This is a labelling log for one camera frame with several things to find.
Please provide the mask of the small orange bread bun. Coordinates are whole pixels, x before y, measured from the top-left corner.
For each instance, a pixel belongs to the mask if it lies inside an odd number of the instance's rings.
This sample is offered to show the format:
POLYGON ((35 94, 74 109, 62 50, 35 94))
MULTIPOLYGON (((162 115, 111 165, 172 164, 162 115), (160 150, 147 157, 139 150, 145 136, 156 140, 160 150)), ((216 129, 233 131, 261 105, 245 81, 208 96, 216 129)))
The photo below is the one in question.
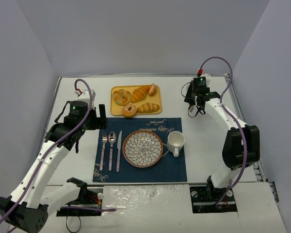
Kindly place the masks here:
POLYGON ((151 85, 148 86, 148 91, 147 91, 149 96, 154 96, 157 93, 157 86, 152 83, 151 85))

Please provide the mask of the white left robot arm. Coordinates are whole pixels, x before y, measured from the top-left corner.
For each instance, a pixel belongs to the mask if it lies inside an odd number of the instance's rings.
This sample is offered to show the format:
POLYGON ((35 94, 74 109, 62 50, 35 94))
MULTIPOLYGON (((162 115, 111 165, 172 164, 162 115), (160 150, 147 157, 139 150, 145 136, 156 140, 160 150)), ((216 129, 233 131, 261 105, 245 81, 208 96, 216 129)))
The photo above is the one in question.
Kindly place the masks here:
POLYGON ((55 123, 45 137, 42 148, 22 182, 8 196, 0 197, 0 224, 5 221, 27 233, 38 233, 47 218, 67 207, 70 202, 86 200, 87 183, 70 178, 59 189, 44 196, 44 190, 61 161, 87 130, 106 129, 105 106, 99 105, 100 116, 94 107, 94 90, 76 89, 77 100, 70 102, 69 114, 62 123, 55 123))

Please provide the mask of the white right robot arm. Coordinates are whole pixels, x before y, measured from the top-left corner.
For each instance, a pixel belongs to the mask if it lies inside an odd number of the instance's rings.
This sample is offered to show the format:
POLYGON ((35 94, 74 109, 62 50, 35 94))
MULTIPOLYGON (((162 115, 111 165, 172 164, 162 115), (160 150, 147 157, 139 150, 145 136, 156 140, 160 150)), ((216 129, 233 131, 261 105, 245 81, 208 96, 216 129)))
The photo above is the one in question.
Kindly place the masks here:
POLYGON ((197 112, 210 115, 226 132, 222 149, 223 162, 207 180, 212 198, 233 188, 244 170, 260 159, 259 128, 240 120, 224 103, 218 92, 211 92, 205 76, 198 74, 189 82, 184 101, 197 112))

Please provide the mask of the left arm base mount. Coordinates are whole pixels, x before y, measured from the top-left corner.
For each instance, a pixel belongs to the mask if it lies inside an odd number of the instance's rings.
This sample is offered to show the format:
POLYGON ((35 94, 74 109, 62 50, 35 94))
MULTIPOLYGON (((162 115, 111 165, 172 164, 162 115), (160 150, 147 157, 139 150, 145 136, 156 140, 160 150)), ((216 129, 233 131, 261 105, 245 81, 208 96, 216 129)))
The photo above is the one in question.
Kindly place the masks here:
MULTIPOLYGON (((101 209, 103 199, 103 188, 94 188, 90 187, 87 191, 87 194, 83 198, 83 200, 75 200, 71 201, 65 206, 78 206, 78 207, 86 207, 86 208, 97 208, 101 209)), ((100 212, 90 211, 84 209, 60 209, 56 212, 57 217, 90 217, 90 216, 101 216, 100 212)))

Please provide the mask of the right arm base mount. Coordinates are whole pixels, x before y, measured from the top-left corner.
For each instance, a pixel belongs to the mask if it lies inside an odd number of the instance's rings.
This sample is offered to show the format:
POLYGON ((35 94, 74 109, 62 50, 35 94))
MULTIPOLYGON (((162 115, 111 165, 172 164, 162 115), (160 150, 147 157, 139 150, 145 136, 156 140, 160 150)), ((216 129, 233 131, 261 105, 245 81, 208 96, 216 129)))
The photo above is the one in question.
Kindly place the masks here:
POLYGON ((225 195, 227 188, 214 188, 205 183, 190 186, 192 212, 194 214, 237 212, 237 205, 232 189, 225 195))

